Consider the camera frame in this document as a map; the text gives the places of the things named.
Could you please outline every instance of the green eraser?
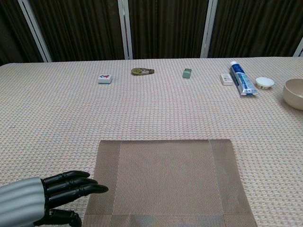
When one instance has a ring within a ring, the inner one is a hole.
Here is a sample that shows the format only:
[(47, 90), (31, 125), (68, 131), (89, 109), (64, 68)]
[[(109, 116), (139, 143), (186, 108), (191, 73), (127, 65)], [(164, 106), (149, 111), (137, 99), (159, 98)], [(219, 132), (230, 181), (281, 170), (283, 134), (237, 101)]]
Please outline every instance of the green eraser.
[(191, 69), (185, 69), (182, 77), (189, 79), (190, 75), (191, 75)]

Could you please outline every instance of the small white box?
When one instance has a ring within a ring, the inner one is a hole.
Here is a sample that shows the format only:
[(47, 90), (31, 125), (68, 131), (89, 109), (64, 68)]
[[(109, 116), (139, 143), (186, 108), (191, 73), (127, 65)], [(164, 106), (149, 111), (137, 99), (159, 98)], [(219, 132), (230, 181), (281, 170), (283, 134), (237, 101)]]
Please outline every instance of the small white box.
[(112, 75), (101, 73), (98, 77), (98, 83), (99, 84), (110, 84), (113, 80)]
[(221, 73), (220, 80), (223, 85), (232, 85), (233, 80), (229, 73)]

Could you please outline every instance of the white bottle cap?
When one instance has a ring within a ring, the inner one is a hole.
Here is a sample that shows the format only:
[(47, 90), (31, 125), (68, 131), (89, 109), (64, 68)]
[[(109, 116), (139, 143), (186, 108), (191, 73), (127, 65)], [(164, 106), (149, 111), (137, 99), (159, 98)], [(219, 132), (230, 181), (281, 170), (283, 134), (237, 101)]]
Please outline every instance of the white bottle cap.
[(238, 64), (236, 61), (232, 61), (231, 62), (231, 66), (235, 65), (235, 64)]
[(256, 82), (258, 87), (261, 89), (268, 89), (275, 84), (275, 82), (272, 79), (267, 77), (258, 77), (256, 79)]

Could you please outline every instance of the tablecloth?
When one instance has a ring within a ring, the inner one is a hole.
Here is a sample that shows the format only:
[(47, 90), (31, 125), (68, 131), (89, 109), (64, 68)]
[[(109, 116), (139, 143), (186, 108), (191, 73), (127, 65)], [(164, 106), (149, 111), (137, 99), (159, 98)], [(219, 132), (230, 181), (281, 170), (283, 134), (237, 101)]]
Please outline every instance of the tablecloth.
[[(238, 61), (275, 86), (242, 97), (220, 73)], [(133, 76), (131, 69), (155, 69)], [(185, 68), (192, 69), (183, 79)], [(98, 74), (113, 75), (110, 85)], [(258, 226), (303, 226), (303, 111), (282, 98), (303, 58), (153, 59), (0, 67), (0, 185), (79, 169), (100, 140), (230, 139)], [(83, 217), (88, 197), (63, 208)]]

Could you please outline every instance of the bowl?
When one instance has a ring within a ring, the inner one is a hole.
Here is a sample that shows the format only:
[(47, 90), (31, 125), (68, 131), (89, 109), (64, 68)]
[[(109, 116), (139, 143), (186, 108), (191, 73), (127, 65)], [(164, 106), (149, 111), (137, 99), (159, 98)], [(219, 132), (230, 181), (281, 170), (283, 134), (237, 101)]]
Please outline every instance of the bowl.
[(293, 108), (303, 110), (303, 79), (290, 79), (283, 88), (284, 100)]

